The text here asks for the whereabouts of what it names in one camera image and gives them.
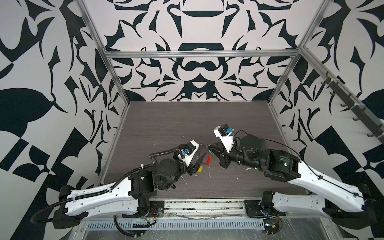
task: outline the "black and white patterned wall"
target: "black and white patterned wall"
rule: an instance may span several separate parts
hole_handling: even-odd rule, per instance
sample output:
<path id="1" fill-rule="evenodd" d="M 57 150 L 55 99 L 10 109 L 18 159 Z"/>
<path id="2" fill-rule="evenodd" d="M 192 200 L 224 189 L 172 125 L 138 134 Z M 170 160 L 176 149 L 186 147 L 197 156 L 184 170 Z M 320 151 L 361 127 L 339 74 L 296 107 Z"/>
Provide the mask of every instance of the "black and white patterned wall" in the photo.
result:
<path id="1" fill-rule="evenodd" d="M 295 49 L 321 0 L 86 0 L 108 51 Z M 115 60 L 131 101 L 267 100 L 285 58 Z"/>
<path id="2" fill-rule="evenodd" d="M 335 0 L 309 49 L 379 118 L 384 119 L 384 2 Z M 384 237 L 384 146 L 301 58 L 273 102 L 289 144 L 319 171 L 348 184 L 367 184 L 377 224 L 343 228 L 344 237 Z"/>
<path id="3" fill-rule="evenodd" d="M 1 1 L 0 22 L 1 239 L 61 239 L 30 217 L 93 186 L 124 103 L 72 0 Z"/>
<path id="4" fill-rule="evenodd" d="M 134 58 L 113 65 L 131 101 L 268 100 L 289 57 Z"/>

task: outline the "dark wood grain surface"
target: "dark wood grain surface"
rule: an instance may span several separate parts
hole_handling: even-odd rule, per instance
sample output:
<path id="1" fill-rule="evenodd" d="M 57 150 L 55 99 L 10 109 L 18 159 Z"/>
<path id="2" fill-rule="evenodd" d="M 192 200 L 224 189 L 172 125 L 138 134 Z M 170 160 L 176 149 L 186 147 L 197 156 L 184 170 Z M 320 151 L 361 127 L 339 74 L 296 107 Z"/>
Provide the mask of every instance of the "dark wood grain surface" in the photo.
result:
<path id="1" fill-rule="evenodd" d="M 141 163 L 151 163 L 149 153 L 191 140 L 218 142 L 213 129 L 222 124 L 235 131 L 243 129 L 258 137 L 283 142 L 266 102 L 132 102 L 104 182 L 114 182 Z M 274 142 L 268 142 L 268 146 L 286 150 Z M 234 162 L 223 169 L 215 156 L 201 173 L 184 174 L 175 185 L 176 189 L 158 191 L 156 198 L 251 198 L 261 197 L 267 190 L 304 194 L 303 188 L 272 181 L 259 171 L 247 170 Z"/>

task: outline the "wire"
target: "wire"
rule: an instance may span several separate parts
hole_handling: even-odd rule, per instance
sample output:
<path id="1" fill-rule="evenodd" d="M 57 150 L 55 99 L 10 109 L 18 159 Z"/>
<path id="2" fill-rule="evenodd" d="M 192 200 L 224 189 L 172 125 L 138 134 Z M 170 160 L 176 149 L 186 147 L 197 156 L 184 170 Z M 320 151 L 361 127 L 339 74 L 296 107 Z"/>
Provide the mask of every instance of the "wire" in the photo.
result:
<path id="1" fill-rule="evenodd" d="M 283 221 L 281 220 L 281 218 L 279 217 L 279 215 L 277 215 L 277 219 L 279 219 L 279 222 L 281 222 L 280 224 L 280 228 L 279 228 L 279 231 L 281 231 L 283 229 Z"/>
<path id="2" fill-rule="evenodd" d="M 118 229 L 118 231 L 128 237 L 141 237 L 144 235 L 144 233 L 146 231 L 143 231 L 140 235 L 137 234 L 137 233 L 130 233 L 130 232 L 127 232 L 127 231 L 124 231 L 118 224 L 118 220 L 117 220 L 117 216 L 116 215 L 113 215 L 113 222 L 115 223 L 115 226 L 116 228 Z"/>
<path id="3" fill-rule="evenodd" d="M 246 135 L 248 135 L 248 133 L 246 133 L 243 129 L 241 129 L 241 130 L 237 131 L 237 132 L 235 133 L 234 136 L 236 136 L 236 134 L 238 134 L 239 132 L 243 132 L 243 133 L 245 133 Z"/>

